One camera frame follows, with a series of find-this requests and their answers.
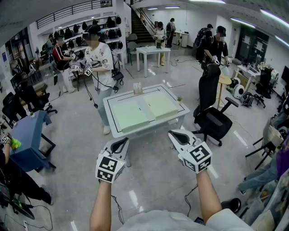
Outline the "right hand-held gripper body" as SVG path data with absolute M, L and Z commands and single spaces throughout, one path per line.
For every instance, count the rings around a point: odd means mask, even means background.
M 195 144 L 189 146 L 186 150 L 178 154 L 183 166 L 189 168 L 195 173 L 207 169 L 211 165 L 212 151 L 206 142 L 195 141 Z

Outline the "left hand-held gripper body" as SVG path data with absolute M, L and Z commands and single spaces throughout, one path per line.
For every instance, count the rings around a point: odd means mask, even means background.
M 114 182 L 126 167 L 126 151 L 119 154 L 101 150 L 96 163 L 95 177 L 101 181 Z

